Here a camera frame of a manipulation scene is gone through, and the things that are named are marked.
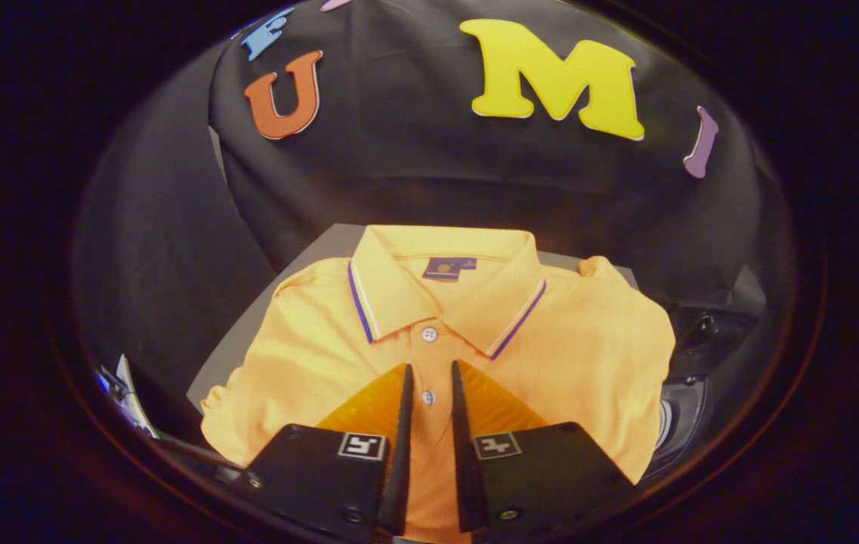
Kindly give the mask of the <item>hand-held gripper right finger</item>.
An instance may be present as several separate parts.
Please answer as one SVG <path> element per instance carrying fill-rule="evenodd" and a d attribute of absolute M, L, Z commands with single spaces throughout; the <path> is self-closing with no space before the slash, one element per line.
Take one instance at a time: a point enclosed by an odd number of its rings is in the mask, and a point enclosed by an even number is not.
<path fill-rule="evenodd" d="M 468 363 L 451 365 L 463 533 L 559 533 L 612 516 L 636 494 L 576 422 L 550 425 Z"/>

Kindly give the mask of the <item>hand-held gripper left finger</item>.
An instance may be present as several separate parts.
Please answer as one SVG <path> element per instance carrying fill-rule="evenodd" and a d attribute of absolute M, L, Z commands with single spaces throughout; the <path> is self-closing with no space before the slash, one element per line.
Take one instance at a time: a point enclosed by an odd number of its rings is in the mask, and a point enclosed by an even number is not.
<path fill-rule="evenodd" d="M 414 372 L 403 364 L 363 387 L 321 424 L 288 424 L 236 479 L 250 504 L 329 539 L 405 529 Z"/>

